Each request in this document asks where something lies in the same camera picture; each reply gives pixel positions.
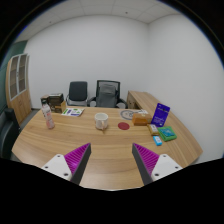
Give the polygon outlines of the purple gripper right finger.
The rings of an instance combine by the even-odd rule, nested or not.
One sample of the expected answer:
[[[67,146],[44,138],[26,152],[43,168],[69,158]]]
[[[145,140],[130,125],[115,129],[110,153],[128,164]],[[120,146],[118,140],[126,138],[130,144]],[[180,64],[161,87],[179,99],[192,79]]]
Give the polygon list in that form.
[[[136,143],[132,145],[132,154],[144,185],[148,185],[182,169],[167,154],[158,155]]]

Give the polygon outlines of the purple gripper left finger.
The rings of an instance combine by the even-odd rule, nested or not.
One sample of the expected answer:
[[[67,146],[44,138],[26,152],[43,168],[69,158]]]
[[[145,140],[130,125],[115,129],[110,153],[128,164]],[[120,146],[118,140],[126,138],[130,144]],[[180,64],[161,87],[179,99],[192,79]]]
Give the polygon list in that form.
[[[79,185],[91,154],[91,144],[84,144],[66,155],[56,154],[42,169]]]

